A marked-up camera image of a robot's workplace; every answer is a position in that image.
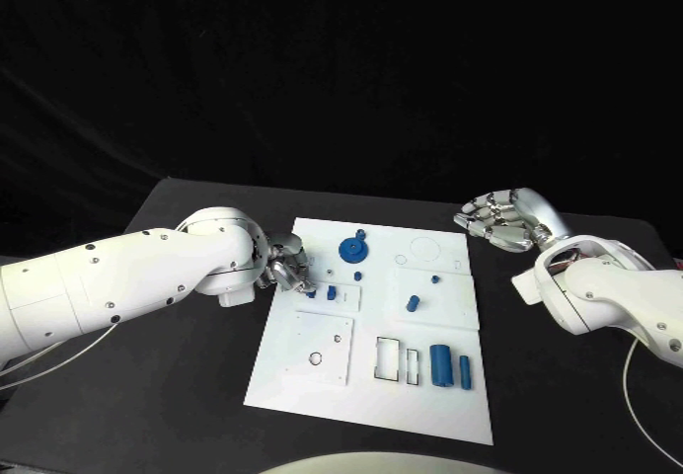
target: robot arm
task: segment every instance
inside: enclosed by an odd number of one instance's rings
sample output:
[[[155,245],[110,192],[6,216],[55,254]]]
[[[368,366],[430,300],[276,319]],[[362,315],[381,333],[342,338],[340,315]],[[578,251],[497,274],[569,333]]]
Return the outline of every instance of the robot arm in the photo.
[[[683,274],[657,271],[621,242],[571,235],[545,198],[531,189],[477,197],[454,217],[470,234],[510,252],[538,245],[533,268],[512,279],[526,304],[544,302],[572,334],[611,326],[683,367]]]
[[[300,239],[274,241],[237,209],[202,209],[178,230],[150,229],[0,268],[0,360],[180,302],[254,301],[254,283],[310,292]]]

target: black table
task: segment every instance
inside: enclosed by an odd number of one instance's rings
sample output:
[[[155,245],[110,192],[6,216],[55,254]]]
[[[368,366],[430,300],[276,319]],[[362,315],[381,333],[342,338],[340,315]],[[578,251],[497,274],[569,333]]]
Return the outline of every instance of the black table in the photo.
[[[456,204],[167,179],[129,232],[175,228],[215,205],[240,207],[265,229],[290,230],[301,216],[461,231]],[[646,222],[565,217],[578,233],[623,240],[659,268],[673,268]],[[630,335],[616,329],[581,337],[567,333],[542,305],[523,304],[510,282],[536,252],[509,254],[482,239],[469,245],[495,446],[244,406],[270,288],[252,304],[229,309],[195,293],[179,306],[123,324],[85,356],[28,383],[0,415],[0,462],[78,473],[258,472],[320,454],[391,450],[510,472],[676,472],[627,413]],[[98,334],[69,341],[33,372]],[[683,458],[683,371],[639,348],[629,380],[642,422]]]

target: white cable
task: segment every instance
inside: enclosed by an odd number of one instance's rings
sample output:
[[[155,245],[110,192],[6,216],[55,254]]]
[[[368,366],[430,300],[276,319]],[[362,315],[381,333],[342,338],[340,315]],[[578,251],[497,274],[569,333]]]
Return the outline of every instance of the white cable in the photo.
[[[3,371],[0,371],[0,377],[6,375],[8,373],[10,373],[12,371],[15,371],[19,367],[23,367],[28,363],[32,363],[39,357],[42,357],[52,349],[57,349],[62,344],[64,344],[64,341],[61,343],[54,343],[38,354],[32,355],[26,360],[22,360],[10,368],[6,368]]]
[[[19,382],[15,382],[15,383],[10,383],[5,386],[0,387],[0,390],[5,390],[6,388],[12,388],[18,385],[22,385],[23,383],[35,380],[36,378],[42,377],[44,375],[48,375],[52,371],[58,370],[61,367],[64,367],[72,360],[75,360],[80,356],[82,356],[97,345],[97,343],[107,337],[107,335],[114,331],[114,328],[117,327],[118,325],[114,325],[108,330],[107,332],[95,339],[95,341],[93,342],[93,344],[77,354],[74,355],[72,357],[69,357],[62,363],[59,363],[55,367],[49,368],[48,370],[45,370],[44,372],[38,373],[36,375],[33,375],[32,377],[29,378],[25,378],[23,380],[21,380]]]
[[[636,349],[639,340],[633,340],[633,345],[630,346],[630,351],[629,355],[626,356],[626,364],[624,364],[624,376],[623,376],[623,388],[624,388],[624,398],[626,398],[626,405],[629,406],[629,411],[630,415],[633,416],[633,420],[636,421],[637,427],[640,428],[640,431],[644,434],[644,437],[649,439],[652,442],[653,446],[662,451],[665,456],[679,465],[679,467],[683,469],[683,464],[675,459],[675,457],[665,451],[662,446],[655,442],[655,439],[650,437],[647,434],[647,431],[644,430],[643,425],[640,424],[640,421],[637,420],[636,413],[633,412],[633,406],[630,405],[630,399],[629,399],[629,390],[627,390],[627,373],[629,373],[629,365],[630,365],[630,357],[633,356],[633,350]]]

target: mounting hole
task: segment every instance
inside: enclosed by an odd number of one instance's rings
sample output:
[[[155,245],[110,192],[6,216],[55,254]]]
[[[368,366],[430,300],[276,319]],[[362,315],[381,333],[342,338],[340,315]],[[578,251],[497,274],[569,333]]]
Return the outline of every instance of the mounting hole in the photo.
[[[322,353],[313,353],[309,357],[309,362],[313,365],[319,365],[323,362],[323,354]]]

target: small blue piece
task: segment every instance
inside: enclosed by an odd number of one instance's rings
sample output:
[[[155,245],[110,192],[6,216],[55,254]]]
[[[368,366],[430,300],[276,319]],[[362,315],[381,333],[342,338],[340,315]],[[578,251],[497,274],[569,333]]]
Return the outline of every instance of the small blue piece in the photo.
[[[437,387],[453,387],[451,348],[443,344],[430,347],[431,383]]]
[[[420,298],[414,295],[414,296],[410,298],[410,300],[408,300],[408,305],[407,305],[405,309],[407,309],[411,313],[414,313],[418,304],[420,304]]]
[[[346,239],[339,244],[339,256],[349,264],[361,264],[368,257],[366,231],[359,229],[356,237]]]
[[[470,358],[466,355],[460,356],[460,385],[463,390],[473,389],[473,377],[470,375]]]

